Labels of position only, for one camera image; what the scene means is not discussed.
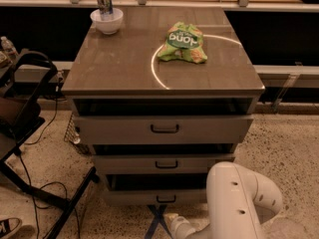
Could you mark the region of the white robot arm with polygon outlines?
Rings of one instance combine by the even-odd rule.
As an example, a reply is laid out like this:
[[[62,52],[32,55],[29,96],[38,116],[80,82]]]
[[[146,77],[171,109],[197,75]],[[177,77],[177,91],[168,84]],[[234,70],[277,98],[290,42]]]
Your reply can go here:
[[[233,162],[219,162],[206,179],[209,224],[197,231],[180,215],[168,215],[172,239],[266,239],[261,224],[283,205],[268,177]]]

